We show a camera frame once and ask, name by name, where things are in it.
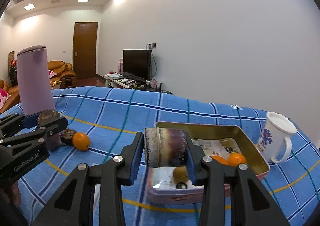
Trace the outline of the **dark mangosteen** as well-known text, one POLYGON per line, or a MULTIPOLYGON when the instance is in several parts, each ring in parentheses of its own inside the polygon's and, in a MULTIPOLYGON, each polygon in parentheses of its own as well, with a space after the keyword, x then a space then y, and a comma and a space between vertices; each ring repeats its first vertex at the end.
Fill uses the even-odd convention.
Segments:
POLYGON ((54 110, 54 109, 51 109, 51 110, 44 110, 41 112, 41 114, 38 116, 37 118, 37 123, 39 125, 44 125, 46 123, 49 123, 51 121, 54 121, 56 120, 57 118, 59 118, 60 115, 59 113, 54 110))

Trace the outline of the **orange tangerine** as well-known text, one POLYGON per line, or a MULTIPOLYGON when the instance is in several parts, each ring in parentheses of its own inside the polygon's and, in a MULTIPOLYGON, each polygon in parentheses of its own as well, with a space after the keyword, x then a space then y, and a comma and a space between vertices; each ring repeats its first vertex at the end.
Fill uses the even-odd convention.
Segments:
POLYGON ((91 145, 90 138, 87 134, 76 132, 72 137, 73 146, 80 151, 87 151, 91 145))
POLYGON ((227 159, 228 165, 237 167, 239 164, 246 164, 246 158, 240 153, 231 153, 227 159))
POLYGON ((214 155, 214 156, 211 156, 214 160, 218 161, 220 164, 222 165, 229 165, 228 161, 225 160, 224 158, 218 156, 218 155, 214 155))

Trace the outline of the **brown dried mangosteen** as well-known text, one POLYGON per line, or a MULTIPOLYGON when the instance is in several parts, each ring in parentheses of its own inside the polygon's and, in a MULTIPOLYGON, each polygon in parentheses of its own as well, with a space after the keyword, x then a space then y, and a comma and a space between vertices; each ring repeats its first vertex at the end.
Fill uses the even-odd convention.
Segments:
POLYGON ((76 130, 66 128, 60 134, 60 140, 63 144, 73 146, 73 136, 76 134, 76 130))

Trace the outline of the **yellow brown longan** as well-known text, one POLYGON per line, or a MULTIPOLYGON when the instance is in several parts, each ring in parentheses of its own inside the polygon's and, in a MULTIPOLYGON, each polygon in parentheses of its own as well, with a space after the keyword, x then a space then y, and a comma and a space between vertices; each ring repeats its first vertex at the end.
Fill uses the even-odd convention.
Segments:
POLYGON ((174 168, 172 175, 176 183, 186 183, 189 180, 185 166, 179 166, 174 168))

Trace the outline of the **purple round turnip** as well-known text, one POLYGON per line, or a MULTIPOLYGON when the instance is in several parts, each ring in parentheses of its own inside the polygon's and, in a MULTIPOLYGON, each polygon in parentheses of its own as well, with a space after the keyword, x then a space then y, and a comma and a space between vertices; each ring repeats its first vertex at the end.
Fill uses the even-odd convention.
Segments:
POLYGON ((65 144, 61 141, 59 133, 47 138, 46 140, 46 147, 49 151, 55 151, 56 149, 64 145, 65 144))

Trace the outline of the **pink floral cushion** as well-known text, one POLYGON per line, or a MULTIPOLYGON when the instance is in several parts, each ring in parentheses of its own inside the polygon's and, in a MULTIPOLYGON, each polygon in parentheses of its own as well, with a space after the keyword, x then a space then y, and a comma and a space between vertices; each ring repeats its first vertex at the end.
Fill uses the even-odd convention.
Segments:
POLYGON ((10 94, 1 88, 0 89, 0 109, 4 107, 5 103, 9 98, 10 98, 10 94))

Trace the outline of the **purple electric kettle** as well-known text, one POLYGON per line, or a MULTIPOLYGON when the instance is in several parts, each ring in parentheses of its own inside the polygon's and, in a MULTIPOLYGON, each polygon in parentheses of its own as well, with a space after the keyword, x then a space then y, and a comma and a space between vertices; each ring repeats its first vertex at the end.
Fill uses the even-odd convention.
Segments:
POLYGON ((17 82, 24 113, 33 114, 55 108, 46 46, 32 46, 17 53, 17 82))

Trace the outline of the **pink metal tin box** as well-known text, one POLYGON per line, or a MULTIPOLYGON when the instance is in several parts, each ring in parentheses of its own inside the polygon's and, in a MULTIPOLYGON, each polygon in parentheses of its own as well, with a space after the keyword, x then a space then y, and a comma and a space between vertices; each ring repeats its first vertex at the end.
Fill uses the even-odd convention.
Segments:
POLYGON ((160 121, 145 130, 149 165, 147 196, 161 205, 202 202, 204 190, 223 198, 230 184, 263 179, 270 166, 244 131, 233 125, 204 125, 160 121))

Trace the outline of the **paper leaflet in tin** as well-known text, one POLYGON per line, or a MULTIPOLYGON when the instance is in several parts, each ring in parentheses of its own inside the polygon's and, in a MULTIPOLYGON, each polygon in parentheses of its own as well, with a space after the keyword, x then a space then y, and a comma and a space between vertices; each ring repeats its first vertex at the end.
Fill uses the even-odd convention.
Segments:
POLYGON ((194 145, 189 134, 185 134, 188 157, 185 167, 193 185, 215 189, 218 184, 233 184, 239 180, 239 168, 222 165, 212 157, 205 156, 201 147, 194 145))

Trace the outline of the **orange leather sofa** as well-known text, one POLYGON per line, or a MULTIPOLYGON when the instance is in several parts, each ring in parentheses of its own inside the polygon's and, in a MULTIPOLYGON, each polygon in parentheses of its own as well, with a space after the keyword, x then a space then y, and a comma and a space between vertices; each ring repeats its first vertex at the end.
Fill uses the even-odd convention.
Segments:
MULTIPOLYGON (((11 61, 9 74, 12 75, 12 77, 10 78, 10 83, 1 80, 1 88, 10 94, 10 98, 1 109, 1 114, 21 102, 17 86, 16 62, 16 60, 11 61)), ((71 87, 72 83, 77 81, 76 73, 73 71, 71 63, 63 61, 49 61, 48 69, 50 82, 55 80, 62 81, 60 88, 71 87)))

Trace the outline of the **white tv stand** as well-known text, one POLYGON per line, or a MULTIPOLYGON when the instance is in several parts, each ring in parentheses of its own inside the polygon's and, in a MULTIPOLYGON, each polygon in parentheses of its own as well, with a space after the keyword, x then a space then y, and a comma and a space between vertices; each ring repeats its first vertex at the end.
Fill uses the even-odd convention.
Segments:
MULTIPOLYGON (((110 88, 123 88, 123 89, 135 89, 140 91, 150 91, 150 84, 155 83, 159 84, 160 81, 157 81, 155 78, 152 80, 138 80, 138 79, 131 79, 125 78, 123 75, 118 73, 111 73, 104 76, 106 79, 105 86, 110 88)), ((162 88, 160 93, 167 93, 173 95, 172 92, 167 91, 162 88)))

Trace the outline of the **brown wooden door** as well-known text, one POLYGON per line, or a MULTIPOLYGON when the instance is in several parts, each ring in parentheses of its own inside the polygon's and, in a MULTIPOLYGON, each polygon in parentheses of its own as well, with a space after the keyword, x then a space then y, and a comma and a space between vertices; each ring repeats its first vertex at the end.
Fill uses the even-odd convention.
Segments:
POLYGON ((78 80, 96 75, 98 22, 76 22, 73 33, 73 71, 78 80))

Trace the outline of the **black wifi router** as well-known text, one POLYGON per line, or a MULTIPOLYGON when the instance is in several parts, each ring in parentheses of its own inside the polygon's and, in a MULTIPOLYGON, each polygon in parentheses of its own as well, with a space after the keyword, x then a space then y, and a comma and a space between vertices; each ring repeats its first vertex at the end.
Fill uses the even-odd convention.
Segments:
POLYGON ((150 90, 153 92, 161 92, 162 91, 162 83, 159 84, 151 83, 150 90))

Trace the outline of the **black television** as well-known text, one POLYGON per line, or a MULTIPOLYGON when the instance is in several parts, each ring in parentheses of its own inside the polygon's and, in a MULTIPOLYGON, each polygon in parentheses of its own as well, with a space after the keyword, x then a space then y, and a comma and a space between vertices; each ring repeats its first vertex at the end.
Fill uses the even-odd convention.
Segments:
POLYGON ((151 50, 123 50, 123 74, 149 80, 151 77, 151 50))

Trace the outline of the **wall power socket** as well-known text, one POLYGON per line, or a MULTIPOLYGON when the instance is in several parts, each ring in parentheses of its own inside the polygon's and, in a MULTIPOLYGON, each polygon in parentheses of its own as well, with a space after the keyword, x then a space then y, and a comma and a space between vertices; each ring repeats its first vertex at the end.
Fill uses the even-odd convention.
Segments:
POLYGON ((148 43, 146 45, 146 49, 148 49, 148 50, 152 50, 154 48, 156 48, 156 43, 148 43))

